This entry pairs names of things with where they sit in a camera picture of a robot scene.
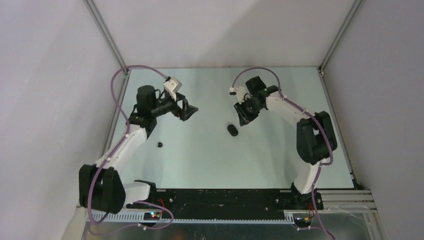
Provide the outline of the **black earbud charging case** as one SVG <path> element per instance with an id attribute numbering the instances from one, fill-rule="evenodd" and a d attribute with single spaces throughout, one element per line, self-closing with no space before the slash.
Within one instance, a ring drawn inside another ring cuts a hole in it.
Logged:
<path id="1" fill-rule="evenodd" d="M 229 125 L 227 126 L 227 130 L 228 130 L 229 134 L 230 134 L 232 137 L 236 137 L 236 136 L 239 134 L 238 129 L 237 129 L 237 128 L 236 128 L 236 126 L 235 126 L 235 125 L 233 125 L 233 124 L 229 124 Z"/>

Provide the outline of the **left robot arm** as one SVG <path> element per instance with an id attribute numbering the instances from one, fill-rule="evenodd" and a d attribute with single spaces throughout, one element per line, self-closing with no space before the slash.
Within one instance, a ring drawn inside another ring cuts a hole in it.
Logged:
<path id="1" fill-rule="evenodd" d="M 199 109 L 189 104 L 177 89 L 158 90 L 151 85 L 138 88 L 136 104 L 125 118 L 125 131 L 121 139 L 95 164 L 84 164 L 78 173 L 79 204 L 91 210 L 117 214 L 123 207 L 139 201 L 145 208 L 158 202 L 155 184 L 144 180 L 123 183 L 121 173 L 136 150 L 150 137 L 157 118 L 172 113 L 181 121 L 188 120 Z"/>

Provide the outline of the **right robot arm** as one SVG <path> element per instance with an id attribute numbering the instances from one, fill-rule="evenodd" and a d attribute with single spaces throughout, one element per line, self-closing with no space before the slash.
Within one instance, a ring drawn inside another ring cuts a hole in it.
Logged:
<path id="1" fill-rule="evenodd" d="M 240 126 L 255 120 L 261 110 L 268 110 L 295 127 L 296 151 L 302 164 L 292 183 L 290 201 L 295 208 L 304 209 L 311 202 L 319 169 L 332 163 L 338 147 L 329 113 L 310 113 L 284 96 L 278 86 L 266 86 L 258 76 L 249 79 L 245 86 L 231 86 L 229 93 L 237 98 L 234 108 Z"/>

